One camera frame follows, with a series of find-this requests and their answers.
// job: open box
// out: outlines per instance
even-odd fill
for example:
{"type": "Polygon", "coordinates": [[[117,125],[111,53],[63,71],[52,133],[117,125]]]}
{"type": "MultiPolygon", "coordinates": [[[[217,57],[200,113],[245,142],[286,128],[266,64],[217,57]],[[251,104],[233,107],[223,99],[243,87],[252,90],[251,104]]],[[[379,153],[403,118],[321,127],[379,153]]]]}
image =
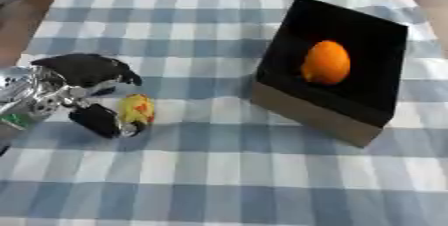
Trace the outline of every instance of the open box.
{"type": "Polygon", "coordinates": [[[406,26],[295,0],[258,67],[251,100],[364,147],[394,115],[406,39],[406,26]],[[350,56],[349,76],[334,86],[300,76],[308,50],[322,40],[342,44],[350,56]]]}

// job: cardboard box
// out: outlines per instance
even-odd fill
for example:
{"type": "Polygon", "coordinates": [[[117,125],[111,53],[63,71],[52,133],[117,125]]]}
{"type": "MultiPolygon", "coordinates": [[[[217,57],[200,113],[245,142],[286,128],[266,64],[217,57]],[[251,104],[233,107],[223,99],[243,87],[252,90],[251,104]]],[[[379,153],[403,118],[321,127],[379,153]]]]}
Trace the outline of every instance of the cardboard box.
{"type": "Polygon", "coordinates": [[[315,0],[295,0],[268,47],[253,83],[253,103],[358,147],[393,117],[407,27],[315,0]],[[349,76],[323,86],[305,82],[300,66],[317,42],[342,44],[349,76]]]}

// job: checkered tablecloth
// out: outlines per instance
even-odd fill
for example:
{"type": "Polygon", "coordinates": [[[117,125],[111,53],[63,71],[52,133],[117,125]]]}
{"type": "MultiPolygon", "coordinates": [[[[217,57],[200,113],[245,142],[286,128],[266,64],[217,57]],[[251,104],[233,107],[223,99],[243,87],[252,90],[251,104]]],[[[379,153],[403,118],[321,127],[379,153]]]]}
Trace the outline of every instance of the checkered tablecloth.
{"type": "Polygon", "coordinates": [[[115,55],[144,85],[101,102],[143,92],[156,120],[104,140],[61,110],[16,140],[0,225],[447,225],[448,62],[430,25],[412,0],[323,1],[410,27],[396,115],[365,149],[247,100],[292,0],[55,0],[21,64],[115,55]]]}

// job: table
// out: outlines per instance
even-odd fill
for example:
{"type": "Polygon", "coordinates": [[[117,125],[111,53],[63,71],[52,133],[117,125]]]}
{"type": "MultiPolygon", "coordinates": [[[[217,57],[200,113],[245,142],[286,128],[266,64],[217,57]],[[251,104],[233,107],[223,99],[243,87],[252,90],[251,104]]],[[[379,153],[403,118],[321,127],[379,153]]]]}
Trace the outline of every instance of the table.
{"type": "Polygon", "coordinates": [[[21,64],[116,55],[156,120],[102,140],[60,111],[0,158],[0,225],[445,225],[448,62],[413,0],[322,0],[410,27],[396,115],[365,149],[247,101],[292,0],[55,0],[21,64]]]}

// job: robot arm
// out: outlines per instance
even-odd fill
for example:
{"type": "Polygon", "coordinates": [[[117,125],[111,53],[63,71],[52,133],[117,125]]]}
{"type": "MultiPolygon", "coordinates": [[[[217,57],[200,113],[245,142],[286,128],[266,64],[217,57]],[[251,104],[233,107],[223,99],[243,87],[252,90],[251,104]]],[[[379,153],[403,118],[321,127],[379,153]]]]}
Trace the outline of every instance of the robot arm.
{"type": "Polygon", "coordinates": [[[69,118],[106,137],[133,136],[141,124],[126,122],[88,97],[115,91],[118,83],[142,84],[127,64],[98,54],[68,54],[0,69],[0,140],[51,116],[60,106],[69,118]]]}

